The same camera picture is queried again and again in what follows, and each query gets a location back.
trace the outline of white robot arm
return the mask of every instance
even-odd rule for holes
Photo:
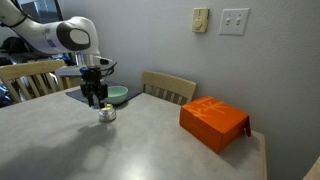
[[[81,65],[87,66],[97,65],[94,58],[106,59],[100,57],[95,26],[87,18],[73,17],[66,21],[41,24],[22,13],[10,0],[0,0],[0,22],[43,54],[81,51],[84,56],[84,64]]]

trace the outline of light switch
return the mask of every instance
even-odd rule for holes
[[[196,8],[193,10],[193,32],[206,32],[208,26],[208,8]]]
[[[219,34],[243,35],[250,8],[224,9]]]

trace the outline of chair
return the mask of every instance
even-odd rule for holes
[[[183,105],[192,100],[196,83],[159,72],[144,71],[141,90],[158,98]]]
[[[65,66],[63,60],[47,60],[0,67],[0,79],[8,89],[16,103],[22,102],[22,94],[26,100],[32,95],[40,97],[53,92],[70,88],[69,79],[55,76],[51,72]]]

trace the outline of table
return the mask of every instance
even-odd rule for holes
[[[66,91],[0,109],[0,179],[264,178],[260,133],[216,154],[179,125],[176,104],[142,93],[106,124]]]

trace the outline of small metal object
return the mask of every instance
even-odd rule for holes
[[[115,120],[116,117],[116,110],[113,108],[112,104],[107,104],[106,107],[99,111],[99,120],[102,122],[111,122]]]

